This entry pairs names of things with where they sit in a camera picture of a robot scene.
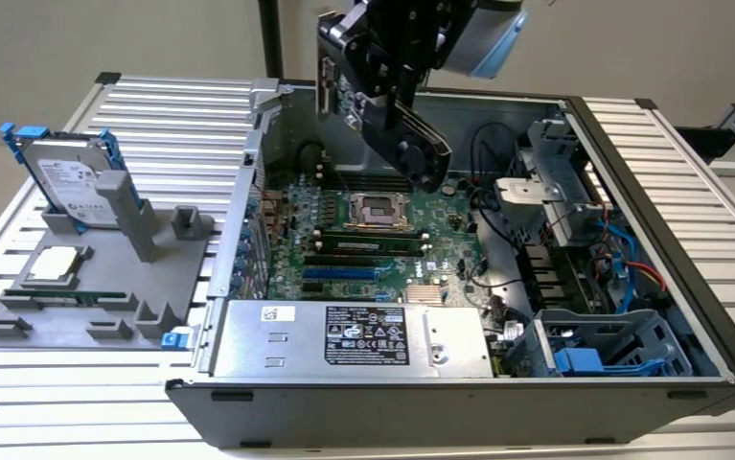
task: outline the capacitor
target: capacitor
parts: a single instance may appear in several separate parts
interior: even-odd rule
[[[442,195],[446,196],[446,197],[450,197],[452,198],[455,196],[455,187],[452,187],[451,185],[444,185],[442,187]]]

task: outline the cable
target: cable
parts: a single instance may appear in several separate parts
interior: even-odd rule
[[[478,208],[478,213],[481,214],[481,217],[483,218],[483,221],[489,225],[489,227],[493,229],[493,231],[498,234],[498,236],[502,238],[505,242],[509,243],[511,248],[517,251],[518,250],[518,244],[515,243],[514,239],[510,238],[507,235],[505,235],[505,232],[502,232],[498,227],[493,224],[493,221],[489,217],[486,217],[486,213],[483,212],[483,208]]]
[[[475,198],[475,195],[478,194],[478,192],[486,192],[486,193],[491,193],[494,194],[494,192],[489,189],[475,189],[475,191],[470,194],[470,204],[473,205],[473,199]],[[517,251],[518,250],[518,243],[515,242],[515,240],[513,238],[510,238],[505,232],[495,226],[495,224],[493,223],[493,220],[489,218],[489,216],[486,215],[486,213],[483,212],[483,202],[481,201],[478,203],[478,213],[481,214],[481,218],[483,219],[483,221],[486,222],[486,224],[489,225],[489,227],[493,229],[493,231],[498,234],[498,236],[502,238],[502,240],[505,242],[509,243],[509,245],[511,246],[511,248]]]
[[[514,280],[509,280],[503,283],[499,283],[497,285],[483,285],[482,283],[478,282],[478,280],[475,279],[475,273],[478,272],[478,267],[481,266],[481,264],[483,264],[483,261],[479,262],[478,264],[475,264],[475,266],[473,267],[473,270],[470,270],[470,276],[467,277],[467,279],[473,282],[473,284],[475,286],[478,286],[479,288],[486,288],[486,289],[493,289],[493,288],[502,288],[503,286],[509,286],[514,283],[519,283],[523,281],[522,278],[515,278]]]
[[[646,270],[639,270],[639,272],[642,273],[642,275],[643,275],[646,278],[649,278],[649,280],[651,280],[651,282],[653,282],[655,285],[661,286],[659,280],[654,277],[654,275],[653,275],[650,272],[647,272]]]
[[[606,228],[609,230],[609,233],[617,235],[629,242],[630,257],[626,261],[626,264],[633,262],[633,260],[637,259],[637,240],[634,239],[634,237],[610,223],[605,223],[602,220],[598,220],[597,225]],[[634,283],[637,282],[635,278],[637,276],[634,274],[634,267],[629,266],[629,285],[626,288],[626,296],[623,297],[621,307],[618,307],[618,310],[615,311],[617,314],[623,314],[629,311],[629,305],[631,304],[631,300],[634,300]]]
[[[566,219],[569,216],[571,216],[574,213],[577,213],[582,208],[579,206],[573,207],[569,211],[563,213],[562,216],[559,216],[554,222],[549,224],[549,227],[546,230],[543,230],[543,235],[541,236],[541,244],[546,243],[546,239],[549,238],[549,232],[551,232],[551,229],[563,219]]]
[[[299,169],[299,161],[300,161],[300,158],[302,158],[302,152],[310,146],[316,146],[316,147],[319,147],[320,151],[324,151],[324,144],[322,143],[320,140],[318,140],[318,139],[306,139],[306,140],[303,140],[299,143],[299,146],[295,148],[295,154],[294,154],[294,157],[292,157],[292,168],[295,170]]]
[[[505,307],[505,317],[507,313],[514,313],[514,316],[519,316],[523,320],[523,324],[530,324],[533,322],[533,318],[530,318],[523,311],[517,310],[513,307]]]
[[[637,268],[643,270],[645,273],[649,273],[650,275],[653,275],[659,281],[659,290],[662,290],[662,292],[665,292],[665,280],[662,279],[662,275],[659,274],[659,272],[657,270],[654,270],[650,266],[647,266],[646,264],[642,264],[639,262],[626,261],[626,265],[635,266]]]
[[[606,291],[602,290],[602,286],[598,283],[598,276],[597,276],[598,275],[598,270],[597,270],[598,261],[602,261],[602,260],[611,260],[611,256],[595,256],[589,261],[589,263],[586,264],[586,276],[587,276],[590,284],[591,284],[593,292],[594,292],[595,296],[598,297],[599,302],[602,303],[602,307],[606,309],[606,311],[609,311],[609,306],[611,305],[610,302],[609,302],[610,297],[606,294]]]
[[[505,131],[509,133],[509,136],[511,137],[511,141],[513,141],[513,145],[514,145],[513,155],[517,155],[517,153],[518,153],[518,138],[515,137],[515,133],[514,133],[511,127],[509,127],[509,125],[503,122],[487,122],[483,125],[481,125],[475,129],[475,133],[473,134],[473,140],[470,141],[470,178],[471,178],[471,180],[475,184],[479,181],[479,177],[483,176],[483,174],[482,174],[483,168],[481,166],[482,157],[478,159],[478,163],[479,163],[479,165],[478,165],[478,175],[475,175],[475,143],[477,143],[478,135],[481,134],[481,132],[487,127],[502,127],[505,129]]]

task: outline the white wall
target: white wall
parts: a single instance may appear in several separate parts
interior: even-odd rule
[[[286,61],[315,76],[312,8],[347,0],[283,0]],[[651,98],[678,123],[709,124],[735,102],[735,0],[527,0],[530,24],[491,81],[442,72],[432,86]]]
[[[264,73],[254,0],[0,0],[0,124],[66,124],[102,71]]]
[[[282,0],[288,77],[315,76],[316,9]],[[647,97],[675,123],[709,124],[735,102],[735,0],[530,0],[501,77],[440,73],[438,86]],[[0,123],[60,127],[104,70],[263,76],[255,0],[0,0]],[[0,149],[0,196],[23,173]],[[0,207],[5,199],[0,198]]]

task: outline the red cable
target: red cable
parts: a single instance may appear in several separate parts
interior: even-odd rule
[[[654,276],[658,279],[658,281],[659,281],[659,290],[662,290],[662,292],[665,292],[665,280],[662,279],[662,275],[659,275],[659,272],[657,270],[654,270],[650,266],[647,266],[646,264],[642,264],[639,262],[626,262],[626,265],[635,266],[641,270],[645,270],[646,272],[649,272],[651,274],[651,276]]]

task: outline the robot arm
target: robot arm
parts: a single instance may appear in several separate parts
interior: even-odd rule
[[[438,190],[451,148],[412,112],[431,69],[494,78],[526,21],[522,0],[356,0],[319,20],[318,109],[342,114],[416,188]]]

